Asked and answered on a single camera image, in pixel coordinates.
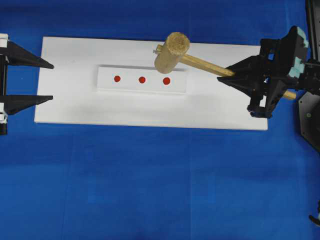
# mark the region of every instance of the white board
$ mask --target white board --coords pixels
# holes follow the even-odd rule
[[[249,97],[217,76],[182,63],[170,74],[154,68],[162,42],[44,37],[36,123],[266,130],[247,111]],[[191,43],[188,54],[222,67],[259,53],[259,46]],[[114,76],[121,81],[115,84]],[[141,84],[138,76],[146,78]],[[164,85],[163,78],[170,84]]]

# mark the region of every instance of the table surface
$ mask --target table surface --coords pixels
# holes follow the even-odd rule
[[[36,55],[43,36],[163,41],[180,31],[258,45],[292,25],[307,32],[302,0],[10,0],[0,16],[0,32]],[[9,67],[8,94],[36,94],[38,76]],[[319,154],[297,111],[282,99],[268,131],[245,131],[36,124],[24,110],[1,137],[0,238],[319,239],[308,220]]]

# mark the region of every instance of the red marker dot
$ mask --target red marker dot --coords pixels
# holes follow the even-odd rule
[[[120,80],[121,80],[121,77],[120,76],[115,76],[114,77],[114,81],[117,83],[117,82],[120,82]]]
[[[169,77],[165,77],[165,78],[163,79],[163,84],[164,84],[164,85],[170,84],[170,78],[169,78]]]
[[[144,84],[146,82],[146,78],[144,76],[139,77],[139,82]]]

